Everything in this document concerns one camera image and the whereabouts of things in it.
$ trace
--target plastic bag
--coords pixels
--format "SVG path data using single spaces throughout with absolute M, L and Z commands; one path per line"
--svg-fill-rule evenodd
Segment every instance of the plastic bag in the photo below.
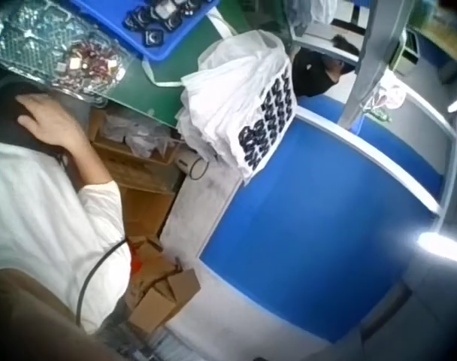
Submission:
M 108 115 L 107 120 L 101 128 L 101 135 L 106 139 L 123 143 L 126 137 L 126 131 L 131 124 L 132 121 L 128 119 Z
M 248 181 L 267 160 L 256 169 L 247 166 L 238 134 L 263 115 L 261 104 L 276 77 L 292 73 L 282 41 L 263 31 L 223 39 L 200 55 L 198 68 L 182 78 L 185 108 L 177 115 L 179 130 L 206 160 L 213 149 Z M 291 80 L 287 89 L 295 101 Z
M 142 116 L 127 119 L 109 114 L 101 134 L 112 141 L 126 143 L 133 154 L 140 158 L 150 158 L 155 149 L 164 156 L 171 143 L 167 126 Z
M 335 18 L 337 0 L 285 0 L 286 14 L 294 26 L 330 24 Z

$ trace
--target hand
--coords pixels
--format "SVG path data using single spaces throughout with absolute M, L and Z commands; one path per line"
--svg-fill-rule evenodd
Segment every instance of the hand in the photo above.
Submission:
M 54 99 L 46 94 L 17 96 L 32 114 L 20 115 L 18 123 L 24 126 L 39 141 L 59 145 L 69 152 L 89 144 L 80 124 Z

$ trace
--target blue plastic bin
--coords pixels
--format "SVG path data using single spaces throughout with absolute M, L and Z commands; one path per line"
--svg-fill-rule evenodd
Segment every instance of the blue plastic bin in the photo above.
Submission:
M 130 32 L 123 27 L 127 13 L 137 6 L 149 5 L 150 1 L 141 0 L 72 0 L 80 11 L 90 15 L 107 27 L 135 50 L 150 60 L 161 61 L 170 55 L 171 51 L 180 43 L 185 35 L 200 22 L 207 12 L 217 6 L 220 0 L 202 2 L 201 8 L 190 18 L 183 18 L 182 25 L 173 32 L 166 32 L 159 24 L 153 24 L 150 28 L 161 29 L 165 35 L 165 42 L 161 47 L 145 47 L 142 41 L 142 33 Z

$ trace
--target electrical wire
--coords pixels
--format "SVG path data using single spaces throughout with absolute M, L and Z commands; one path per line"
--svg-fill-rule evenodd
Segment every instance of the electrical wire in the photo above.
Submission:
M 88 287 L 88 284 L 91 281 L 93 275 L 95 274 L 95 272 L 97 272 L 97 270 L 100 268 L 103 262 L 105 262 L 107 258 L 113 254 L 113 252 L 122 247 L 126 242 L 127 240 L 125 238 L 122 241 L 115 244 L 106 254 L 104 254 L 101 257 L 101 259 L 93 266 L 93 268 L 86 276 L 85 281 L 83 282 L 83 286 L 81 287 L 80 294 L 78 295 L 77 313 L 75 314 L 75 323 L 77 324 L 77 326 L 81 327 L 81 307 L 83 305 L 83 298 L 85 297 L 86 288 Z

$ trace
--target white shirt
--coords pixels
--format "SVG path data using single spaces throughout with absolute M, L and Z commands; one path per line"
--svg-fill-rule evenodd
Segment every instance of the white shirt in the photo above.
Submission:
M 115 182 L 77 194 L 50 156 L 0 143 L 0 269 L 25 272 L 75 314 L 85 277 L 124 238 Z M 82 325 L 94 332 L 126 291 L 125 244 L 98 269 L 83 300 Z

